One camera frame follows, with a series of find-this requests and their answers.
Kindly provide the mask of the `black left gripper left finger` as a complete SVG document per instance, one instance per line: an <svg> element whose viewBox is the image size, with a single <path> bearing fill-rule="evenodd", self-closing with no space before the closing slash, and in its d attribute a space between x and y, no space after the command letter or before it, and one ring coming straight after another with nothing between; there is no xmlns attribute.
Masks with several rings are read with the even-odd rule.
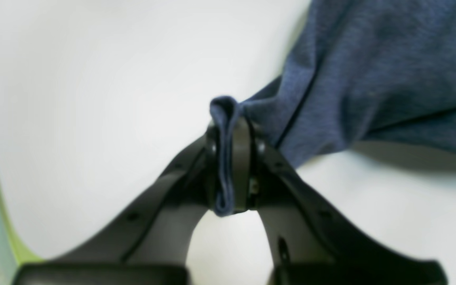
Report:
<svg viewBox="0 0 456 285"><path fill-rule="evenodd" d="M47 262L27 263L15 285L190 285L185 262L198 222L212 206L209 127L158 179L88 241Z"/></svg>

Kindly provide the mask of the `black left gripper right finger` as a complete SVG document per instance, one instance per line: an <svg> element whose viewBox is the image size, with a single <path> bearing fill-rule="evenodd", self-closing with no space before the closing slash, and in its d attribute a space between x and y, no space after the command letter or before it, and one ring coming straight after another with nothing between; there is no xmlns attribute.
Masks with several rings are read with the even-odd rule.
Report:
<svg viewBox="0 0 456 285"><path fill-rule="evenodd" d="M239 118L232 134L234 210L258 212L271 249L274 285L447 285L437 261L385 247L305 183Z"/></svg>

